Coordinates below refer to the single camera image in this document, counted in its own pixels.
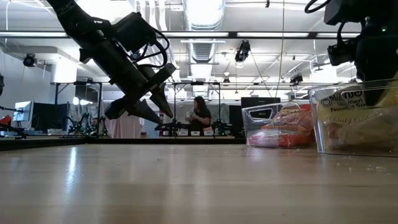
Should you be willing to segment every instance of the ceiling light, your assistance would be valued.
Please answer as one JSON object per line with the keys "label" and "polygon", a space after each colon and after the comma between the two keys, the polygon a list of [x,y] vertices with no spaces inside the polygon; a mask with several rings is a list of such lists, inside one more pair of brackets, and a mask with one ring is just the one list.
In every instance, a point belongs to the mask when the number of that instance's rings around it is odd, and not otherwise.
{"label": "ceiling light", "polygon": [[59,38],[66,37],[69,38],[65,32],[0,32],[0,36],[3,38],[12,37],[47,37],[47,38]]}
{"label": "ceiling light", "polygon": [[307,32],[238,32],[238,37],[308,37]]}
{"label": "ceiling light", "polygon": [[90,102],[87,100],[80,100],[80,105],[82,106],[86,106],[87,104],[89,104]]}
{"label": "ceiling light", "polygon": [[236,68],[243,68],[244,62],[236,62]]}
{"label": "ceiling light", "polygon": [[[353,38],[358,36],[359,33],[342,33],[341,37],[342,38]],[[337,38],[337,33],[319,33],[317,34],[317,37],[321,38]]]}
{"label": "ceiling light", "polygon": [[166,37],[227,37],[228,32],[204,32],[204,31],[194,31],[194,32],[163,32]]}
{"label": "ceiling light", "polygon": [[181,44],[225,44],[225,40],[181,40]]}
{"label": "ceiling light", "polygon": [[72,103],[73,105],[79,105],[79,98],[73,97]]}

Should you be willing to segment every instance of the white box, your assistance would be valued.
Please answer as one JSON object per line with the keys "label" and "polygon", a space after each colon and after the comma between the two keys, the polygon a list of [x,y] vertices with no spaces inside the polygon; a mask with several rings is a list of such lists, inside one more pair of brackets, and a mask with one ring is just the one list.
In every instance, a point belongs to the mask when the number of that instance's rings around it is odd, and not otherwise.
{"label": "white box", "polygon": [[191,131],[191,136],[200,136],[200,131]]}
{"label": "white box", "polygon": [[178,136],[188,136],[188,130],[186,129],[180,129],[178,131]]}
{"label": "white box", "polygon": [[213,136],[214,135],[214,131],[204,131],[203,135],[204,136]]}

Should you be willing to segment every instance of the pink curtain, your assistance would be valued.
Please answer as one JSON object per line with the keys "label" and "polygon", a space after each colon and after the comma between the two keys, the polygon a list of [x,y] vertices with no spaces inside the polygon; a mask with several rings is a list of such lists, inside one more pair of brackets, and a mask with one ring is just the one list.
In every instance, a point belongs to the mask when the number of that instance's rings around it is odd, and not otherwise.
{"label": "pink curtain", "polygon": [[106,127],[108,128],[109,136],[113,139],[141,138],[142,125],[140,118],[128,116],[127,113],[124,113],[118,119],[107,119]]}

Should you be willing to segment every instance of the ventilation duct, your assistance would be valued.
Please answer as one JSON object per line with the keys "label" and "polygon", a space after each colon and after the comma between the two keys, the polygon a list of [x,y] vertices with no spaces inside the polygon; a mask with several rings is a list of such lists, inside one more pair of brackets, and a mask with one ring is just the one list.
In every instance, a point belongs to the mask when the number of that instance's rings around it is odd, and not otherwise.
{"label": "ventilation duct", "polygon": [[[224,17],[225,0],[183,0],[186,30],[216,31],[220,30]],[[201,63],[214,62],[215,44],[189,44],[190,72],[194,80],[211,77],[212,65]],[[196,95],[204,96],[208,86],[194,86]]]}

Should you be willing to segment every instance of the white wall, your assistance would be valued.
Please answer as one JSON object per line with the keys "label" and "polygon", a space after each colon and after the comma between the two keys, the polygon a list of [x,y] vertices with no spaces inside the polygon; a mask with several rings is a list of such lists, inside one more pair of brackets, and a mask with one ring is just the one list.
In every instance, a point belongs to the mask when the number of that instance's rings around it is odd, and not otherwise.
{"label": "white wall", "polygon": [[[22,60],[16,59],[0,51],[0,72],[4,76],[4,90],[0,96],[0,105],[13,108],[16,102],[36,101],[38,103],[53,102],[54,94],[50,85],[50,72],[41,68],[24,68]],[[1,111],[0,118],[12,116],[12,111]]]}

